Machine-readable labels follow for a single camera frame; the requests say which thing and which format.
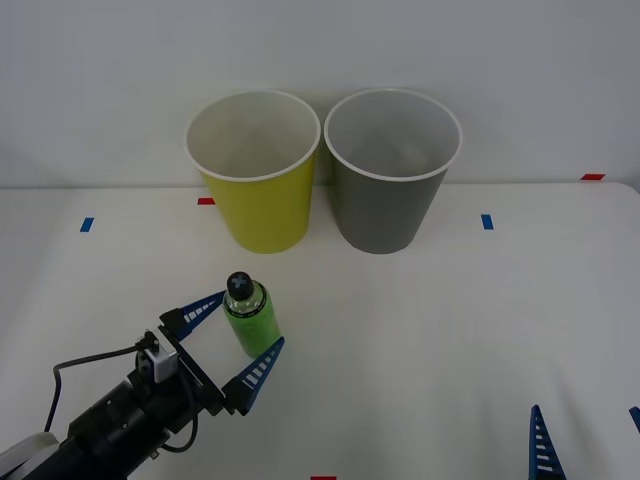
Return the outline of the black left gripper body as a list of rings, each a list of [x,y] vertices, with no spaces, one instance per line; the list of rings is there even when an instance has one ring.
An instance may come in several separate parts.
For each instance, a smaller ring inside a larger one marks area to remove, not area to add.
[[[215,416],[225,408],[221,388],[187,351],[184,340],[159,326],[135,342],[134,370],[128,375],[135,410],[129,427],[147,434],[177,434],[201,412]]]

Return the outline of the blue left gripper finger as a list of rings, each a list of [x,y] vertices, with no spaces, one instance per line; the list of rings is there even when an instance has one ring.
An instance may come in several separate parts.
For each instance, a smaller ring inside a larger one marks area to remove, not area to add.
[[[249,413],[284,344],[285,338],[280,337],[224,385],[222,388],[225,397],[224,407],[229,414],[239,413],[241,416],[246,416]]]
[[[222,305],[224,294],[224,291],[220,291],[189,305],[163,313],[160,321],[164,332],[178,341],[184,340]]]

